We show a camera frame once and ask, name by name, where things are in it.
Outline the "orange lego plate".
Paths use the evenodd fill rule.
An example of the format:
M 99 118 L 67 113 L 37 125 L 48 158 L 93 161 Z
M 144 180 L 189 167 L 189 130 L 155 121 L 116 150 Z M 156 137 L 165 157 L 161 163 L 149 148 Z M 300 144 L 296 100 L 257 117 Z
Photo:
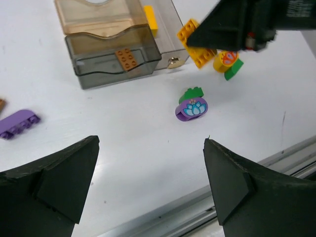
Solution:
M 6 106 L 6 101 L 4 99 L 0 99 L 0 113 L 3 111 Z

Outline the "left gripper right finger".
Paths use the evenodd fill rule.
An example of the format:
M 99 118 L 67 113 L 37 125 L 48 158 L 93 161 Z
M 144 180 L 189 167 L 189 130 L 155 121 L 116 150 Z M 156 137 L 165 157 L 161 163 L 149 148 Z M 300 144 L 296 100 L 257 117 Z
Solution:
M 268 169 L 212 139 L 205 140 L 203 153 L 225 236 L 315 236 L 315 181 Z

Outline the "yellow lego brick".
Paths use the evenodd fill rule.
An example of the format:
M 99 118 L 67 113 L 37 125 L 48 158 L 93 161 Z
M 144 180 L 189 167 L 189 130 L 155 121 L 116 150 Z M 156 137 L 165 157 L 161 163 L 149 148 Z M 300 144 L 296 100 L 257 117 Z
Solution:
M 201 69 L 217 55 L 216 49 L 192 47 L 187 45 L 189 36 L 197 29 L 199 22 L 191 18 L 177 33 L 179 41 L 188 52 L 198 69 Z
M 143 6 L 148 24 L 150 26 L 151 32 L 154 36 L 154 38 L 158 34 L 158 24 L 154 13 L 154 8 L 151 5 L 145 5 Z

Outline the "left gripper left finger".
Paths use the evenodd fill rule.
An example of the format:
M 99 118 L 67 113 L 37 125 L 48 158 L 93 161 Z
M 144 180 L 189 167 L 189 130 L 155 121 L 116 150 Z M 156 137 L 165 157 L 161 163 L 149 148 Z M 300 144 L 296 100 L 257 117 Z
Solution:
M 80 222 L 99 138 L 79 142 L 0 174 L 2 237 L 70 237 Z

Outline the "yellow flower lego piece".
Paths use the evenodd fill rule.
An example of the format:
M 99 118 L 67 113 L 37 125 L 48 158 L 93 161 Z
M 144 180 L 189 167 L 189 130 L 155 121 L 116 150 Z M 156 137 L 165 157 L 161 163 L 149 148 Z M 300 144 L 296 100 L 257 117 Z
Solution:
M 221 51 L 213 61 L 213 69 L 219 73 L 226 72 L 239 59 L 239 53 L 236 51 Z

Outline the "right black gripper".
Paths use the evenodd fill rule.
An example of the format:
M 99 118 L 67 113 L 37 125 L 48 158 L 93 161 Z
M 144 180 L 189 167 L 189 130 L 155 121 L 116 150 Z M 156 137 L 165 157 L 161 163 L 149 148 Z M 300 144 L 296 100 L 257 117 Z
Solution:
M 316 28 L 314 0 L 221 0 L 189 36 L 187 45 L 260 51 L 278 30 Z

